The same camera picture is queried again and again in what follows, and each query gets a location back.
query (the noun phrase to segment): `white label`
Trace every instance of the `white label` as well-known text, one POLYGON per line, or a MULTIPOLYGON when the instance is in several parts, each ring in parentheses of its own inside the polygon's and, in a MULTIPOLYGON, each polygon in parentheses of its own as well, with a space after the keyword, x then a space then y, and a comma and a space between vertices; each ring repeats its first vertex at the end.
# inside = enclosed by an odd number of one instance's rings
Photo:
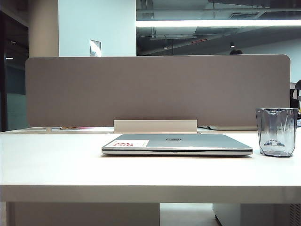
POLYGON ((106 147, 146 147, 149 140, 114 140, 106 147))

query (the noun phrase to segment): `glass wall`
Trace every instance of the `glass wall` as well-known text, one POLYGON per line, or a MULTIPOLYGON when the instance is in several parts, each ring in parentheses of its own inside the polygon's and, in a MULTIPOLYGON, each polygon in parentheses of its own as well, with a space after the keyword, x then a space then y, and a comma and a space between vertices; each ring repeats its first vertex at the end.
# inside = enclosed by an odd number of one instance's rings
POLYGON ((26 119, 25 61, 28 58, 28 28, 1 12, 3 18, 4 73, 1 77, 1 131, 28 127, 26 119))

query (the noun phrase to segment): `framed sign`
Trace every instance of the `framed sign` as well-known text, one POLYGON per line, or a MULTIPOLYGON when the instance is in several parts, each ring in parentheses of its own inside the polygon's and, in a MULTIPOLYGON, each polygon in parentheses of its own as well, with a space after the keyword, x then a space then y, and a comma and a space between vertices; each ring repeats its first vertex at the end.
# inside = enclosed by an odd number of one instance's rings
POLYGON ((102 56, 102 45, 100 41, 90 40, 90 56, 91 57, 102 56))

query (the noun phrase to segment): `white wall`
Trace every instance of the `white wall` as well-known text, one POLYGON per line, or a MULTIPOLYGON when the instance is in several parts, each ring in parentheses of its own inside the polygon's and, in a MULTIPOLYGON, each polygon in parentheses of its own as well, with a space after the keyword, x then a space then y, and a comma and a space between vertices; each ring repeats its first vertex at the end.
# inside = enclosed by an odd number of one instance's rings
POLYGON ((59 56, 90 56, 90 40, 102 56, 136 56, 135 0, 59 0, 59 56))
MULTIPOLYGON (((286 54, 291 59, 291 82, 301 79, 301 39, 238 49, 242 50, 244 54, 286 54)), ((225 51, 218 54, 229 53, 230 51, 225 51)))

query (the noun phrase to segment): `ceiling light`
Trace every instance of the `ceiling light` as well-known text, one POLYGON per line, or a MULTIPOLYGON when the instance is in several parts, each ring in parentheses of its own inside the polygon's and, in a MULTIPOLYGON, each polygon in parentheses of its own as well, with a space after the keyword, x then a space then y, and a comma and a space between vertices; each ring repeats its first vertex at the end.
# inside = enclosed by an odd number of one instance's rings
POLYGON ((148 20, 136 27, 247 27, 301 26, 301 20, 148 20))

